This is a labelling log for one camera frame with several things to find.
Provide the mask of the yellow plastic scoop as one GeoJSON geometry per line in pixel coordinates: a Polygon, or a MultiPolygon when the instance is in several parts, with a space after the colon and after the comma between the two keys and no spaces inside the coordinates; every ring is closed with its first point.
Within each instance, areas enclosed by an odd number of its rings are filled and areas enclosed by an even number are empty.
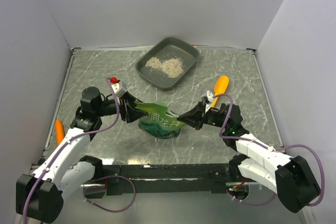
{"type": "Polygon", "coordinates": [[[215,95],[225,93],[228,86],[229,86],[228,76],[220,76],[214,86],[215,95]]]}

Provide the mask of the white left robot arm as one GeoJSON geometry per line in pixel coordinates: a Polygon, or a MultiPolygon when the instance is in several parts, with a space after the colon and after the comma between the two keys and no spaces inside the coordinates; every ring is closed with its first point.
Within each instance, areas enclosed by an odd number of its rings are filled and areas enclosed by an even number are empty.
{"type": "Polygon", "coordinates": [[[85,182],[104,182],[120,175],[106,175],[101,159],[84,156],[71,163],[96,136],[122,119],[133,122],[145,115],[137,108],[140,100],[120,83],[111,84],[112,99],[96,87],[83,90],[80,106],[64,139],[32,174],[23,174],[16,182],[16,212],[22,222],[29,219],[52,223],[59,216],[65,200],[85,182]]]}

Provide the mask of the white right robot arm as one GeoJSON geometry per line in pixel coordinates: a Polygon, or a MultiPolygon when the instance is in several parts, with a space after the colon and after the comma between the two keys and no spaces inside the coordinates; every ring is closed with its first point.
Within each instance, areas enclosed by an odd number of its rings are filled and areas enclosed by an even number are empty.
{"type": "Polygon", "coordinates": [[[324,182],[317,182],[308,162],[301,156],[280,152],[252,135],[242,126],[239,106],[222,104],[217,110],[199,102],[177,119],[196,130],[204,124],[220,127],[219,136],[239,153],[229,162],[231,179],[247,178],[266,186],[293,213],[321,202],[324,182]]]}

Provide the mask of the green litter bag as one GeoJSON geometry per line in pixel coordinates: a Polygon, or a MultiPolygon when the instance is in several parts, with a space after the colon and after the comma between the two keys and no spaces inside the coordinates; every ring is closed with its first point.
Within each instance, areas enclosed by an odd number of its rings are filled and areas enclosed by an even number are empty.
{"type": "Polygon", "coordinates": [[[181,128],[186,125],[177,120],[178,115],[171,111],[166,103],[136,102],[136,109],[146,113],[139,119],[139,128],[156,138],[178,137],[181,128]]]}

